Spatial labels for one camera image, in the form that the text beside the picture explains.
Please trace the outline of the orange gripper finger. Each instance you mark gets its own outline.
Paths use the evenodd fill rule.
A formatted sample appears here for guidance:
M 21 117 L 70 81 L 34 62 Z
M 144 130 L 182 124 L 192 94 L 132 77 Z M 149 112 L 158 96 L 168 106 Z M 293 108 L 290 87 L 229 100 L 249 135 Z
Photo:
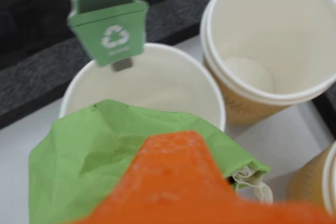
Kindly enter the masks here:
M 236 195 L 194 131 L 146 139 L 107 198 L 80 223 L 335 223 L 301 203 L 269 205 Z

